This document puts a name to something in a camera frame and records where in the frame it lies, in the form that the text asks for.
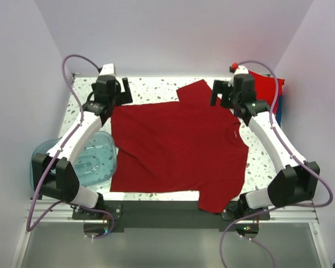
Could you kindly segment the dark red t shirt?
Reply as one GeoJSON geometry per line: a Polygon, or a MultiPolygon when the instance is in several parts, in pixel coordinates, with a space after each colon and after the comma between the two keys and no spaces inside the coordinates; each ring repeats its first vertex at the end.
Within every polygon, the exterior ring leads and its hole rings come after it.
{"type": "Polygon", "coordinates": [[[111,191],[193,190],[199,209],[222,212],[242,190],[248,147],[239,120],[209,104],[211,93],[200,80],[178,89],[175,102],[117,107],[111,118],[118,147],[111,191]]]}

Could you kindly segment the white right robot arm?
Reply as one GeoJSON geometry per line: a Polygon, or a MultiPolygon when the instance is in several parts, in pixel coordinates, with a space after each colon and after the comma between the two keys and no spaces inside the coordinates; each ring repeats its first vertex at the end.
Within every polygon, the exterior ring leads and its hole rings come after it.
{"type": "Polygon", "coordinates": [[[251,74],[236,74],[230,81],[215,80],[210,105],[216,104],[237,113],[259,138],[276,171],[268,187],[240,195],[236,212],[241,218],[251,219],[264,207],[280,208],[314,198],[316,176],[320,173],[318,164],[298,153],[282,132],[267,101],[256,98],[251,74]]]}

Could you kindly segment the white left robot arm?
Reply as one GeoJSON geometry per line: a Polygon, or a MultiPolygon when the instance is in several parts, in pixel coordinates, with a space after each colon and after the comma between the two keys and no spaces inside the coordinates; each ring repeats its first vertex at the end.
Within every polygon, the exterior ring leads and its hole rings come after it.
{"type": "Polygon", "coordinates": [[[85,207],[85,213],[92,219],[100,218],[104,214],[104,205],[99,202],[101,198],[80,184],[73,163],[112,116],[113,110],[132,102],[127,78],[118,80],[113,75],[99,75],[68,132],[46,153],[33,156],[35,194],[85,207]]]}

